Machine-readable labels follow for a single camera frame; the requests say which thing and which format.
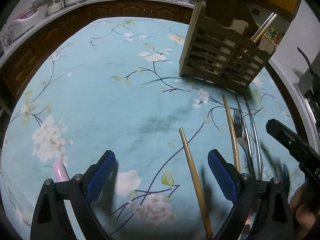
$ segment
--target hand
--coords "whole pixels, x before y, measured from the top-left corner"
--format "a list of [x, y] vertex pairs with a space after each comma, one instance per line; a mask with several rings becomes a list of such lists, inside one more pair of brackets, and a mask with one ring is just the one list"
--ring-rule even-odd
[[306, 205], [304, 193], [307, 192], [305, 191], [306, 183], [302, 184], [296, 190], [289, 203], [292, 216], [297, 219], [297, 222], [300, 225], [300, 227], [295, 230], [295, 240], [303, 239], [316, 222], [317, 217], [320, 215], [319, 208], [317, 208], [318, 210], [315, 212], [310, 210]]

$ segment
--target finger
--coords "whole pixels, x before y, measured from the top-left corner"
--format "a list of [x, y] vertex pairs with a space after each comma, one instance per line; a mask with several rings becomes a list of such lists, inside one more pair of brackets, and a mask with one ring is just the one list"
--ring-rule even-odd
[[302, 228], [310, 230], [313, 224], [316, 222], [317, 215], [312, 213], [311, 210], [305, 205], [301, 205], [297, 212], [296, 218]]
[[304, 183], [296, 190], [296, 192], [293, 194], [289, 206], [291, 210], [291, 214], [293, 217], [295, 217], [296, 212], [298, 208], [302, 205], [302, 195], [303, 195], [303, 189], [304, 189]]

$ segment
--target leaf print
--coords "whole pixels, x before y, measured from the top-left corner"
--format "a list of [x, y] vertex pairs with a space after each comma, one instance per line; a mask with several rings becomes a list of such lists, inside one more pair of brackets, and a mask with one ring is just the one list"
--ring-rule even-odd
[[153, 46], [149, 43], [143, 43], [144, 45], [148, 46], [149, 48], [153, 49]]
[[133, 83], [132, 83], [132, 82], [130, 82], [130, 80], [129, 80], [129, 79], [126, 79], [126, 80], [125, 80], [125, 83], [126, 83], [127, 85], [133, 85]]
[[24, 113], [22, 115], [22, 124], [27, 125], [29, 123], [29, 113]]
[[167, 168], [162, 177], [161, 177], [161, 183], [163, 185], [166, 185], [166, 186], [169, 186], [169, 187], [173, 187], [174, 185], [174, 180], [173, 180], [173, 177], [172, 177], [172, 174], [171, 174], [171, 171], [169, 168]]
[[52, 104], [51, 104], [51, 103], [48, 103], [48, 104], [45, 106], [45, 109], [47, 110], [48, 114], [50, 114], [51, 111], [52, 111]]
[[120, 76], [111, 76], [111, 77], [117, 81], [123, 80], [123, 77], [120, 77]]
[[127, 197], [135, 197], [137, 194], [138, 192], [135, 189], [133, 189], [127, 194]]
[[24, 93], [24, 95], [25, 95], [26, 97], [31, 96], [31, 94], [32, 94], [32, 90], [29, 90], [28, 92], [25, 92], [25, 93]]
[[163, 195], [163, 201], [166, 202], [166, 203], [170, 203], [171, 199], [169, 198], [168, 195]]
[[125, 24], [134, 25], [135, 21], [136, 20], [125, 20], [124, 22], [125, 22]]

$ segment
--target metal screw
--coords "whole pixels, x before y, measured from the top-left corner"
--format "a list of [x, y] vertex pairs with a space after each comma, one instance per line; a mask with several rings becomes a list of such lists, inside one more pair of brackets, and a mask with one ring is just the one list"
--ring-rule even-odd
[[243, 179], [249, 179], [250, 178], [250, 175], [248, 173], [241, 173], [241, 177]]
[[81, 178], [82, 178], [82, 174], [80, 174], [80, 173], [74, 175], [74, 177], [73, 177], [73, 179], [75, 179], [75, 180], [81, 180]]
[[276, 184], [280, 183], [280, 179], [277, 178], [277, 177], [274, 177], [272, 180], [273, 180], [273, 182], [276, 183]]
[[52, 179], [46, 179], [46, 180], [44, 181], [44, 184], [45, 184], [45, 185], [49, 185], [49, 184], [51, 183], [51, 181], [52, 181]]

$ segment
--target white flower print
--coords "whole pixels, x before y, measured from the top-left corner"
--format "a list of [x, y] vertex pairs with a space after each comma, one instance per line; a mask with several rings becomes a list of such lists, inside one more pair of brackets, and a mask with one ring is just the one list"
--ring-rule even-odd
[[139, 56], [149, 56], [150, 53], [147, 52], [147, 51], [144, 51], [144, 52], [142, 52], [142, 53], [139, 53], [138, 55], [139, 55]]
[[125, 33], [125, 34], [123, 34], [124, 37], [131, 37], [133, 35], [134, 35], [133, 33]]
[[61, 133], [67, 130], [64, 122], [61, 119], [57, 126], [53, 126], [54, 120], [49, 115], [45, 121], [37, 128], [32, 135], [34, 144], [40, 146], [33, 148], [32, 155], [37, 155], [41, 162], [46, 162], [48, 159], [55, 157], [61, 159], [65, 166], [67, 166], [67, 157], [64, 155], [66, 152], [66, 140], [61, 138]]
[[194, 109], [200, 108], [202, 103], [206, 104], [209, 101], [209, 93], [207, 91], [200, 89], [198, 91], [198, 96], [199, 99], [196, 98], [193, 100], [194, 104], [192, 104], [192, 106]]
[[173, 41], [177, 42], [180, 45], [183, 45], [183, 43], [184, 43], [184, 40], [180, 36], [177, 36], [177, 35], [174, 35], [174, 34], [168, 34], [168, 37], [169, 37], [170, 40], [173, 40]]
[[166, 60], [165, 56], [161, 55], [159, 53], [152, 54], [152, 56], [145, 57], [145, 59], [147, 61], [164, 61], [164, 60]]
[[252, 82], [256, 84], [258, 87], [261, 87], [261, 85], [263, 84], [258, 77], [255, 77]]
[[138, 219], [144, 219], [148, 225], [153, 226], [176, 220], [176, 215], [171, 212], [171, 205], [164, 202], [163, 195], [148, 195], [144, 203], [137, 207], [135, 214]]
[[26, 110], [27, 110], [27, 106], [26, 106], [26, 105], [23, 105], [22, 108], [21, 108], [21, 110], [20, 110], [20, 112], [21, 112], [22, 114], [24, 114], [24, 113], [26, 112]]
[[119, 172], [116, 178], [115, 191], [118, 195], [126, 197], [127, 194], [139, 187], [141, 179], [136, 170]]
[[165, 53], [165, 54], [169, 54], [169, 52], [171, 52], [172, 49], [165, 49], [165, 50], [161, 50], [160, 53]]
[[209, 101], [209, 94], [207, 91], [200, 89], [198, 92], [198, 96], [201, 98], [202, 102], [204, 102], [205, 104]]

